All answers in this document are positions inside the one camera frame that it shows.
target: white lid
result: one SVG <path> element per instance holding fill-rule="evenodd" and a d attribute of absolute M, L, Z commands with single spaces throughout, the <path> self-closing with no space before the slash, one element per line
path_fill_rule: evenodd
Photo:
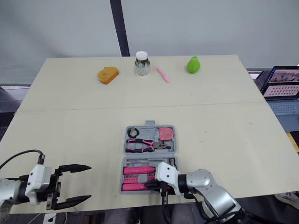
<path fill-rule="evenodd" d="M 148 59 L 148 53 L 146 53 L 145 51 L 137 51 L 136 59 L 138 59 L 140 61 L 144 61 L 144 60 Z"/>

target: gray tool case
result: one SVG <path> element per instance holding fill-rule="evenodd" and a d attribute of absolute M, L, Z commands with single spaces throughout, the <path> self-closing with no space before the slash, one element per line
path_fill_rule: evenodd
<path fill-rule="evenodd" d="M 132 149 L 140 149 L 147 147 L 147 145 L 142 143 L 128 143 L 127 140 L 133 139 L 143 139 L 143 140 L 153 140 L 154 142 L 162 142 L 159 139 L 159 128 L 160 127 L 168 127 L 173 130 L 173 138 L 171 140 L 163 141 L 164 144 L 170 146 L 170 148 L 165 149 L 155 149 L 153 152 L 141 152 L 141 153 L 132 153 L 126 152 L 127 148 Z M 137 128 L 139 134 L 135 138 L 130 138 L 128 135 L 129 129 Z M 131 132 L 132 136 L 136 135 L 136 131 Z M 130 174 L 124 175 L 125 167 L 133 168 L 133 167 L 158 167 L 160 162 L 166 162 L 175 166 L 178 170 L 178 159 L 174 156 L 174 153 L 177 151 L 177 144 L 176 144 L 176 133 L 173 126 L 157 126 L 155 125 L 155 121 L 146 121 L 144 126 L 129 126 L 126 129 L 125 134 L 125 141 L 124 141 L 124 152 L 127 155 L 122 160 L 121 166 L 121 182 L 120 182 L 120 193 L 122 194 L 151 194 L 151 193 L 158 193 L 157 191 L 153 190 L 123 190 L 124 184 L 132 184 L 137 183 L 139 186 L 142 183 L 145 183 L 149 179 L 154 179 L 155 172 L 147 173 L 147 174 Z"/>

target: pink pliers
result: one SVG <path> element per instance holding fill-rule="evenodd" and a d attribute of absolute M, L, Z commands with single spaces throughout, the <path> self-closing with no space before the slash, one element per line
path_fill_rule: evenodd
<path fill-rule="evenodd" d="M 144 139 L 128 139 L 127 143 L 142 143 L 148 145 L 144 148 L 126 148 L 127 153 L 143 153 L 143 152 L 153 152 L 155 149 L 170 149 L 171 147 L 163 142 L 154 142 L 153 140 Z"/>

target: pear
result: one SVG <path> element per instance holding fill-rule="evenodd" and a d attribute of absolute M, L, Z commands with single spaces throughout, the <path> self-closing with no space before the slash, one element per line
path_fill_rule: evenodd
<path fill-rule="evenodd" d="M 193 74 L 193 73 L 197 72 L 199 70 L 199 68 L 200 68 L 200 63 L 199 63 L 198 58 L 196 56 L 192 57 L 187 64 L 188 72 Z"/>

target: gray wall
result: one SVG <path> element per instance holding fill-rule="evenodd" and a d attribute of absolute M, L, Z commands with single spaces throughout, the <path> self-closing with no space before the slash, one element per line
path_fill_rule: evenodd
<path fill-rule="evenodd" d="M 299 0 L 122 0 L 129 50 L 238 54 L 247 68 L 299 63 Z"/>
<path fill-rule="evenodd" d="M 120 56 L 109 0 L 0 0 L 0 84 L 31 84 L 48 57 Z"/>

